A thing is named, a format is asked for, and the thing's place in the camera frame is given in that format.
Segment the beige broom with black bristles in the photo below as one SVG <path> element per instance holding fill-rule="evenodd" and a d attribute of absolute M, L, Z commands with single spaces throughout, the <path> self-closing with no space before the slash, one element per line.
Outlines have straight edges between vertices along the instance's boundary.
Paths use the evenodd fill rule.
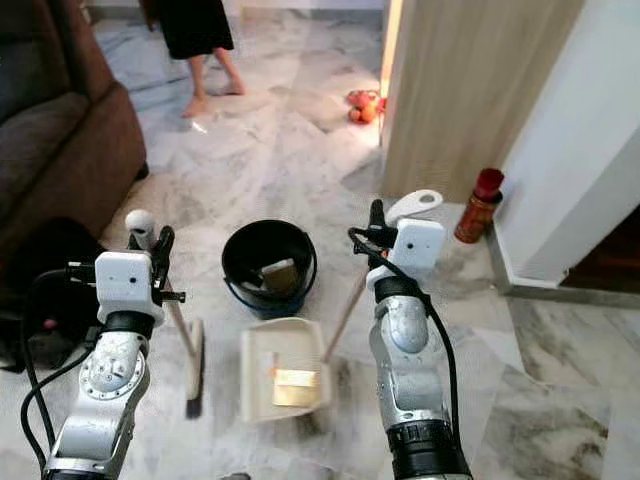
<path fill-rule="evenodd" d="M 146 210 L 133 210 L 125 216 L 125 225 L 131 233 L 132 250 L 145 250 L 151 257 L 152 270 L 155 274 L 155 297 L 165 308 L 166 319 L 173 320 L 177 326 L 180 339 L 186 348 L 188 357 L 186 417 L 187 419 L 198 419 L 204 412 L 204 407 L 202 407 L 202 398 L 204 398 L 204 326 L 187 320 L 183 314 L 182 305 L 186 302 L 187 293 L 175 291 L 173 288 L 172 279 L 170 279 L 172 252 L 170 252 L 168 284 L 166 284 L 164 291 L 156 292 L 155 241 L 157 233 L 163 227 L 157 224 L 155 216 Z M 173 247 L 175 241 L 177 241 L 177 234 L 173 229 Z"/>

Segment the black plastic bucket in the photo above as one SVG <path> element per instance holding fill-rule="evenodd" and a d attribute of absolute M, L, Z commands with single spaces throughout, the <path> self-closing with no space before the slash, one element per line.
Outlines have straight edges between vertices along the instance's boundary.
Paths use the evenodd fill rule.
<path fill-rule="evenodd" d="M 302 285 L 291 297 L 261 291 L 259 269 L 289 257 L 300 269 Z M 297 225 L 279 219 L 252 221 L 236 230 L 221 251 L 224 283 L 234 300 L 262 319 L 296 315 L 315 287 L 319 261 L 311 237 Z"/>

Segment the brown box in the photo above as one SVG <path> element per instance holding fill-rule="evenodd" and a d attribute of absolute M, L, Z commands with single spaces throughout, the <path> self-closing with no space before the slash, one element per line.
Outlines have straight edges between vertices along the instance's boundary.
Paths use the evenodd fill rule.
<path fill-rule="evenodd" d="M 291 297 L 302 285 L 300 269 L 289 257 L 262 266 L 259 276 L 261 291 L 275 298 Z"/>

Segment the red spray can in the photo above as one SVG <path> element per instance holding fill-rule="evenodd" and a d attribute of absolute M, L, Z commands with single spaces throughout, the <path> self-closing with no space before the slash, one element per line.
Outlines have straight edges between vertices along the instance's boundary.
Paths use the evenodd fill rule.
<path fill-rule="evenodd" d="M 462 243 L 479 242 L 493 223 L 495 211 L 503 200 L 500 191 L 506 175 L 502 170 L 485 168 L 477 175 L 466 209 L 454 227 L 453 236 Z"/>

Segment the black bag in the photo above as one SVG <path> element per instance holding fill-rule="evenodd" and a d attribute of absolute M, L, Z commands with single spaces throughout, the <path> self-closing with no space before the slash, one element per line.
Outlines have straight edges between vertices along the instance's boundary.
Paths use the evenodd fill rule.
<path fill-rule="evenodd" d="M 78 221 L 55 218 L 19 243 L 3 269 L 4 291 L 0 298 L 0 369 L 22 372 L 19 357 L 18 324 L 22 320 L 26 293 L 37 275 L 65 268 L 70 261 L 92 262 L 104 252 L 95 234 Z M 90 285 L 56 283 L 41 289 L 37 315 L 27 326 L 29 349 L 41 369 L 58 369 L 70 352 L 96 326 L 99 302 Z"/>

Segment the light wood cabinet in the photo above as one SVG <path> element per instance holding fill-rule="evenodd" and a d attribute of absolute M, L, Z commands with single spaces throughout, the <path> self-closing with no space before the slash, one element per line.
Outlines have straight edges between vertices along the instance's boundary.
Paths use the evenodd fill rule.
<path fill-rule="evenodd" d="M 502 166 L 585 0 L 390 0 L 381 195 L 463 202 Z"/>

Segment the brown fabric sofa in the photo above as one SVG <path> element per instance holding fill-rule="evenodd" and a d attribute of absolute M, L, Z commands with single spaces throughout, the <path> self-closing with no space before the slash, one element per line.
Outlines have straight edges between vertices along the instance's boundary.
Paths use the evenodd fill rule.
<path fill-rule="evenodd" d="M 145 168 L 127 88 L 76 0 L 1 0 L 0 259 L 46 221 L 110 224 Z"/>

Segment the brown cardboard piece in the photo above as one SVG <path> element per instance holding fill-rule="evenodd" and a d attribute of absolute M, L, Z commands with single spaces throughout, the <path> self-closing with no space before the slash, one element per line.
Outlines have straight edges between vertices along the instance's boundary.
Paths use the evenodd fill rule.
<path fill-rule="evenodd" d="M 271 403 L 278 407 L 315 406 L 321 399 L 320 371 L 282 369 L 271 371 Z"/>

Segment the person in black skirt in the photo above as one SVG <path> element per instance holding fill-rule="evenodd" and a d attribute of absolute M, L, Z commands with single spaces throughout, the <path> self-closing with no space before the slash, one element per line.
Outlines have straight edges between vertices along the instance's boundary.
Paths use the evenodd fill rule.
<path fill-rule="evenodd" d="M 221 0 L 151 0 L 151 13 L 163 32 L 170 58 L 187 64 L 191 76 L 191 96 L 183 118 L 205 113 L 209 92 L 205 87 L 205 59 L 214 56 L 227 74 L 223 95 L 247 93 L 242 74 L 230 59 L 236 49 L 227 12 Z"/>

